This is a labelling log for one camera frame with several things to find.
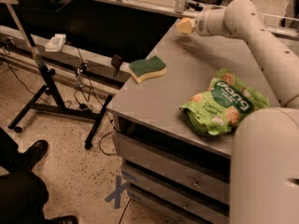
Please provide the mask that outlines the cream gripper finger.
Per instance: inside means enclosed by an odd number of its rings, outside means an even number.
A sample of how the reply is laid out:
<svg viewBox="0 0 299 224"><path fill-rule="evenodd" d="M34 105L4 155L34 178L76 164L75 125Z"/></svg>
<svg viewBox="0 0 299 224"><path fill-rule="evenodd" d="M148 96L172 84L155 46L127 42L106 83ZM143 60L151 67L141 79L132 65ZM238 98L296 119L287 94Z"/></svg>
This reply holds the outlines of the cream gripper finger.
<svg viewBox="0 0 299 224"><path fill-rule="evenodd" d="M183 18L177 23L177 30L184 34L190 35L195 31L195 19Z"/></svg>

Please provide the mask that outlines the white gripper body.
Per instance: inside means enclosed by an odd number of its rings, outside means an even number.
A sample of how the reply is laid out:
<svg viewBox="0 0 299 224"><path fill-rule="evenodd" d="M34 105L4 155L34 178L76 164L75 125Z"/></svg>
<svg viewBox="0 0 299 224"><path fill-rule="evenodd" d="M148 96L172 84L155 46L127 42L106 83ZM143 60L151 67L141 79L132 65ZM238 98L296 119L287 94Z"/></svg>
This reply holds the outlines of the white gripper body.
<svg viewBox="0 0 299 224"><path fill-rule="evenodd" d="M226 35L224 9L209 9L195 17L195 31L200 36Z"/></svg>

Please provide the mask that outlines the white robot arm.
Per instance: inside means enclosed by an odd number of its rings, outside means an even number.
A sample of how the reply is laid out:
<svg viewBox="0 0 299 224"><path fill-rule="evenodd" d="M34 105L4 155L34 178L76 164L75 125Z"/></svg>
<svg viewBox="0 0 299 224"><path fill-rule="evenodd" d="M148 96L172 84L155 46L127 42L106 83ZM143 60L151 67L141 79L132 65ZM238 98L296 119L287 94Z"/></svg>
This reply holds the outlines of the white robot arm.
<svg viewBox="0 0 299 224"><path fill-rule="evenodd" d="M236 130L230 224L298 224L299 57L267 30L250 0L206 9L179 21L177 29L244 40L280 103L251 113Z"/></svg>

